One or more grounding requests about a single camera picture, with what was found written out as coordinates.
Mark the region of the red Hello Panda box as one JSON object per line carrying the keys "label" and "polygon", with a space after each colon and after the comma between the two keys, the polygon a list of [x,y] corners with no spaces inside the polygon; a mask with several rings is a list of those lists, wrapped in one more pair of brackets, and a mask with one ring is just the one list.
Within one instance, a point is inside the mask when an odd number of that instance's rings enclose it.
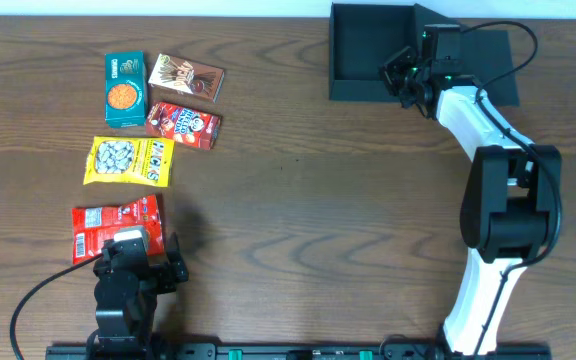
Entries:
{"label": "red Hello Panda box", "polygon": [[192,108],[158,102],[145,122],[151,136],[174,140],[202,150],[211,150],[216,142],[222,117]]}

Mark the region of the brown Pocky box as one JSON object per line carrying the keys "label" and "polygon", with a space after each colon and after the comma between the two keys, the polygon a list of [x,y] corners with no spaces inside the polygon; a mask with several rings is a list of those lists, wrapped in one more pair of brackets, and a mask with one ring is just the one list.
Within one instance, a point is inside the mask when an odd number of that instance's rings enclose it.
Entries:
{"label": "brown Pocky box", "polygon": [[224,77],[222,68],[161,53],[148,84],[215,103]]}

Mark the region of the teal Chunkies cookie box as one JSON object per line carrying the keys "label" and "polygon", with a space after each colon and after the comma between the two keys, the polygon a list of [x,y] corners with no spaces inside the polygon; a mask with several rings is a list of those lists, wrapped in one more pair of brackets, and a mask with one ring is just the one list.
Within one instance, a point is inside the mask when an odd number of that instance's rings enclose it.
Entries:
{"label": "teal Chunkies cookie box", "polygon": [[143,126],[148,115],[142,51],[105,55],[105,121],[111,128]]}

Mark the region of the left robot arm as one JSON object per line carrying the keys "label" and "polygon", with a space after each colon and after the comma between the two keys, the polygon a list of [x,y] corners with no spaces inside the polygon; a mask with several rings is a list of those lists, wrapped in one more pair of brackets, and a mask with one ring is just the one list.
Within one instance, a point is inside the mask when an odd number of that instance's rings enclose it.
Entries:
{"label": "left robot arm", "polygon": [[174,359],[176,348],[153,333],[157,297],[189,279],[175,234],[164,240],[166,260],[151,265],[146,232],[118,231],[102,247],[93,272],[98,328],[86,343],[87,359]]}

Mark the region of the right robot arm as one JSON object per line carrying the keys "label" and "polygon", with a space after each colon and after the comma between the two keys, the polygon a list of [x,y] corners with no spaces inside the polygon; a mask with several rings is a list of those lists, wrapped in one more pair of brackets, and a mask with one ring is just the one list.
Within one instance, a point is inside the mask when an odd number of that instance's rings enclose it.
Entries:
{"label": "right robot arm", "polygon": [[463,71],[468,29],[428,24],[422,45],[380,68],[388,91],[415,106],[458,141],[471,161],[460,209],[467,263],[455,304],[422,359],[548,359],[545,345],[497,344],[503,313],[520,276],[557,244],[563,218],[562,157],[522,135],[489,100],[484,83]]}

